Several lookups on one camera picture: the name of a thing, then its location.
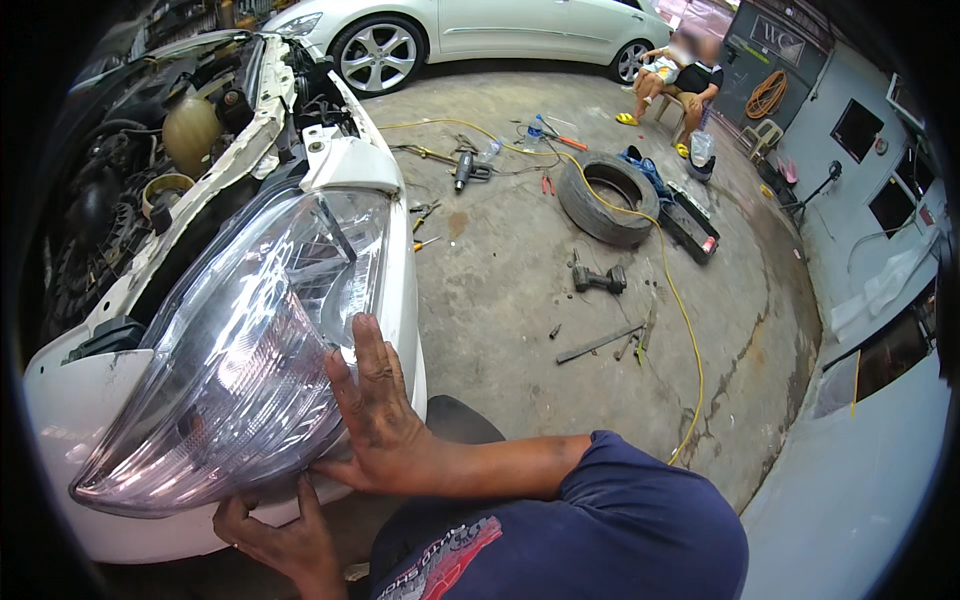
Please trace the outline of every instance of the alloy wheel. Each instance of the alloy wheel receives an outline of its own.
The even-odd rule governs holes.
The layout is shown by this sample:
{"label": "alloy wheel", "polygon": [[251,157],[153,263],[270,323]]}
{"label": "alloy wheel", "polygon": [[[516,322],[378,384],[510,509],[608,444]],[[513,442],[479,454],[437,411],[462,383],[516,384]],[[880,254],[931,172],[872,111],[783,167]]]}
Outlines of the alloy wheel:
{"label": "alloy wheel", "polygon": [[636,74],[640,72],[643,61],[640,57],[650,49],[640,42],[635,42],[623,49],[620,58],[616,61],[616,72],[625,83],[636,81]]}
{"label": "alloy wheel", "polygon": [[382,91],[402,82],[417,63],[417,43],[410,32],[393,23],[371,25],[353,36],[340,57],[340,69],[350,86]]}

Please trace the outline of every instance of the plastic chair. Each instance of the plastic chair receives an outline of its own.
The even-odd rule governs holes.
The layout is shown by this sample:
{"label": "plastic chair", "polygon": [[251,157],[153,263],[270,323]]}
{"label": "plastic chair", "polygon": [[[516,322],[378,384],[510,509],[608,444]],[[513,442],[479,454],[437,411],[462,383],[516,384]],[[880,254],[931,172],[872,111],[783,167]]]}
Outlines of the plastic chair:
{"label": "plastic chair", "polygon": [[[670,94],[661,94],[663,102],[660,103],[660,107],[657,109],[657,115],[654,117],[655,121],[659,121],[663,114],[666,112],[670,105],[677,105],[680,107],[680,119],[677,120],[677,124],[673,126],[673,136],[670,138],[670,144],[675,145],[677,140],[680,139],[680,136],[684,134],[684,117],[686,112],[684,111],[684,103],[677,100]],[[707,126],[707,122],[710,118],[710,100],[704,102],[704,113],[700,117],[700,125],[697,126],[697,130],[703,131]]]}
{"label": "plastic chair", "polygon": [[780,138],[783,137],[783,130],[779,125],[773,122],[773,119],[763,119],[760,121],[760,124],[753,127],[745,127],[743,131],[740,132],[740,135],[736,137],[736,141],[740,141],[745,138],[746,135],[752,135],[756,142],[754,146],[750,149],[750,152],[747,154],[748,160],[753,160],[756,153],[762,150],[766,146],[773,146],[776,144]]}

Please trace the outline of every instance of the car door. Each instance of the car door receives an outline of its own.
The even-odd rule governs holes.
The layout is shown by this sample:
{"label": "car door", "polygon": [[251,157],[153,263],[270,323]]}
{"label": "car door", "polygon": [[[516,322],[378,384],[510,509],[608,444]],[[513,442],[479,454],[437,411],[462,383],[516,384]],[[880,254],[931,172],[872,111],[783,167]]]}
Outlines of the car door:
{"label": "car door", "polygon": [[563,47],[570,0],[440,0],[444,55],[540,57]]}
{"label": "car door", "polygon": [[608,63],[628,41],[644,38],[656,44],[654,37],[662,37],[654,32],[662,19],[645,12],[638,0],[568,2],[567,51],[583,54],[583,60]]}

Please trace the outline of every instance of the toolbox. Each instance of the toolbox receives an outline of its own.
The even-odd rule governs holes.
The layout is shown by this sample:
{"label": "toolbox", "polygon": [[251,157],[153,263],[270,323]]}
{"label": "toolbox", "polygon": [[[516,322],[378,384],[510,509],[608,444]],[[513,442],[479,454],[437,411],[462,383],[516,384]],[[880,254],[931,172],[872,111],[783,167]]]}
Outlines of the toolbox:
{"label": "toolbox", "polygon": [[673,181],[667,182],[673,202],[660,199],[660,225],[701,265],[717,251],[720,232],[710,224],[710,213]]}

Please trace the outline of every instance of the concrete floor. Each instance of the concrete floor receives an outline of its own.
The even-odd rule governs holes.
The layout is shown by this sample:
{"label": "concrete floor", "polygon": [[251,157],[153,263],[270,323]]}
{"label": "concrete floor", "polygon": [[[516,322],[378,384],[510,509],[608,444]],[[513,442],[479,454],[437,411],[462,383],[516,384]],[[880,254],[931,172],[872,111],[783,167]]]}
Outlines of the concrete floor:
{"label": "concrete floor", "polygon": [[[467,71],[476,74],[458,74]],[[664,180],[675,181],[710,210],[721,240],[706,267],[666,238],[670,273],[704,370],[701,417],[678,464],[707,476],[739,512],[780,451],[820,344],[809,276],[794,255],[801,246],[760,194],[756,171],[725,131],[708,126],[717,138],[718,165],[708,185],[693,181],[668,144],[677,110],[664,114],[664,125],[654,122],[653,111],[639,128],[619,125],[613,116],[632,110],[634,97],[599,71],[527,60],[430,65],[406,89],[363,104],[378,126],[449,117],[509,141],[517,138],[511,119],[526,123],[538,112],[557,117],[576,124],[579,130],[561,132],[591,150],[619,153],[636,145]],[[392,144],[415,143],[444,154],[457,145],[454,133],[486,144],[479,132],[449,123],[383,133]],[[444,237],[417,252],[430,394],[460,398],[508,438],[612,429],[668,460],[693,417],[698,378],[656,236],[632,252],[594,240],[573,225],[556,198],[541,194],[539,172],[472,181],[455,196],[441,163],[404,152],[396,159],[412,204],[443,202],[418,231],[420,239]],[[492,162],[516,170],[552,160],[504,150]],[[554,177],[562,168],[553,168]],[[573,290],[566,261],[574,247],[595,271],[606,272],[617,261],[624,265],[629,287],[620,298]],[[557,366],[558,352],[644,319],[654,296],[658,322],[642,367],[614,361],[618,343]],[[563,328],[550,340],[556,324]],[[324,508],[344,561],[362,560],[356,541],[372,536],[392,508],[380,500],[354,494]],[[105,565],[103,572],[121,597],[295,595],[286,578],[231,548],[173,564]]]}

